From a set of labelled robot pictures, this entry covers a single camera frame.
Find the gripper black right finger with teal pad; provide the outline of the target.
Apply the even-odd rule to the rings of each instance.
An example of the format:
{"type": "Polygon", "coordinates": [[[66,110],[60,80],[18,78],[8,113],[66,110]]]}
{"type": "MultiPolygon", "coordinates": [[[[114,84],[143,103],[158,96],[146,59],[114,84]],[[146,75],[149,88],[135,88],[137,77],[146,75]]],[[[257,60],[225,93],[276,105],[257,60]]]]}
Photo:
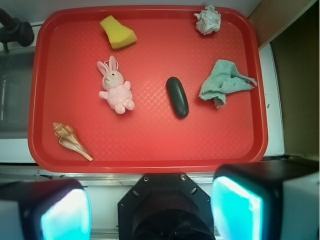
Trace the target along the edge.
{"type": "Polygon", "coordinates": [[[211,186],[214,225],[225,240],[317,240],[320,164],[266,160],[223,164],[211,186]]]}

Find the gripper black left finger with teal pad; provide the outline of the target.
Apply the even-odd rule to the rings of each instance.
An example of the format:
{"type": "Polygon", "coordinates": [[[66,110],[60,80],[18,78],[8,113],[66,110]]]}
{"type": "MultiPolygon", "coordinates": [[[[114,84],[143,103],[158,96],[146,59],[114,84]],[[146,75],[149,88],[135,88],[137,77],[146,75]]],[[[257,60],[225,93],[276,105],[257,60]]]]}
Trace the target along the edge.
{"type": "Polygon", "coordinates": [[[88,240],[92,209],[75,179],[0,185],[2,240],[88,240]]]}

